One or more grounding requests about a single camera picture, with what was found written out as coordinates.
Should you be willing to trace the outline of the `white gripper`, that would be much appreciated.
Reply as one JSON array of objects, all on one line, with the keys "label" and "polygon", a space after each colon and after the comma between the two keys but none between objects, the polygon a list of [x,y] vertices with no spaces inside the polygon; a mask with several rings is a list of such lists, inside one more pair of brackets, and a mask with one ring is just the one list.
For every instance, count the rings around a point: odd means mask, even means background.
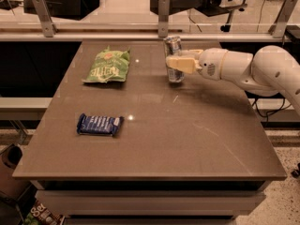
[{"label": "white gripper", "polygon": [[182,50],[181,55],[199,55],[199,61],[193,57],[170,55],[166,58],[166,64],[168,68],[174,68],[184,73],[192,74],[198,71],[205,79],[220,80],[221,67],[227,52],[228,50],[220,48]]}]

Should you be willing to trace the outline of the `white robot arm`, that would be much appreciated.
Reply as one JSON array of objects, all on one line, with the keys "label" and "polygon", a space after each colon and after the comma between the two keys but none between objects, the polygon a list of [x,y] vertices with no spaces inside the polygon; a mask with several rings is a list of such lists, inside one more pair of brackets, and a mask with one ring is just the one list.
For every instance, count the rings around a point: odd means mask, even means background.
[{"label": "white robot arm", "polygon": [[205,79],[227,81],[263,97],[284,96],[300,114],[300,66],[284,49],[265,46],[255,54],[220,48],[183,50],[166,57],[168,68],[197,71]]}]

